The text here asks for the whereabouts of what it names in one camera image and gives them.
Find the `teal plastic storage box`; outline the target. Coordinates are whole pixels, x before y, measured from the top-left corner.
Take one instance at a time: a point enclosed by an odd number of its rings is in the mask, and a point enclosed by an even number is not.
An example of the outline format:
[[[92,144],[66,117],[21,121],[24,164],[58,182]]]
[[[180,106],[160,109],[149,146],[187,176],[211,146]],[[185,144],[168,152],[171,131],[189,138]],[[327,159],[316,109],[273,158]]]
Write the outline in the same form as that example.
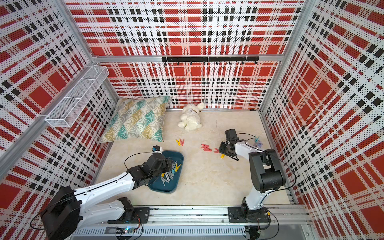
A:
[[[162,174],[156,180],[152,180],[149,183],[149,189],[159,193],[171,194],[176,190],[179,183],[184,156],[175,151],[163,151],[163,155],[171,160],[171,171]]]

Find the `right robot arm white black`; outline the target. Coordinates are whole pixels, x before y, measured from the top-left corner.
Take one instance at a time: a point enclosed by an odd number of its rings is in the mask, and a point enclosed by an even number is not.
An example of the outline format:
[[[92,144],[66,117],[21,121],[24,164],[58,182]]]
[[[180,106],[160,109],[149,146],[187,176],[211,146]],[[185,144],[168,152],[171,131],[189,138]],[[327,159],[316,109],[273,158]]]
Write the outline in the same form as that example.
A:
[[[241,213],[247,221],[261,220],[268,214],[264,201],[286,184],[280,159],[274,150],[260,150],[245,141],[221,142],[219,152],[236,161],[239,156],[249,161],[253,187],[243,199]]]

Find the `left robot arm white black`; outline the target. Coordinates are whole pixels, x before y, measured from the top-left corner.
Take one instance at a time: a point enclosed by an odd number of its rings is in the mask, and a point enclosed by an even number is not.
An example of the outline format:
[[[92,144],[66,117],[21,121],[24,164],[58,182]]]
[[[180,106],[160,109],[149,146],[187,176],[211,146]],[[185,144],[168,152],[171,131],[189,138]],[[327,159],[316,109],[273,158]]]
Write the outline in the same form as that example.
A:
[[[157,152],[142,165],[96,185],[73,190],[61,188],[48,206],[39,213],[49,240],[64,240],[76,230],[106,221],[123,224],[134,220],[135,208],[126,197],[105,203],[121,193],[148,185],[172,170],[173,161]]]

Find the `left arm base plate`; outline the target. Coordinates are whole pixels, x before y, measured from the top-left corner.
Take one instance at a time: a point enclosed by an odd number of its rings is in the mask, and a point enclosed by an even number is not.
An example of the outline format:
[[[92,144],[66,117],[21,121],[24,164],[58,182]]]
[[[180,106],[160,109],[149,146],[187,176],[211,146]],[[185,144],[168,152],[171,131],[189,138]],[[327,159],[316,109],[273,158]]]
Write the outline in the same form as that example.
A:
[[[122,223],[130,224],[146,224],[149,219],[151,208],[133,208],[125,210],[123,215],[119,218]]]

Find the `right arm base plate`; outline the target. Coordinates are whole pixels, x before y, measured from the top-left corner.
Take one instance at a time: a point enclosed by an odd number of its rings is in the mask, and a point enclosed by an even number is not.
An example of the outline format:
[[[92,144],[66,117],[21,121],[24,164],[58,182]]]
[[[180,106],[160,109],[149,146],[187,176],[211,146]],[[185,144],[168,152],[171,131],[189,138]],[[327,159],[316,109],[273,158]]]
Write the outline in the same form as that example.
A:
[[[246,205],[228,207],[230,223],[268,223],[270,217],[266,208],[249,210]]]

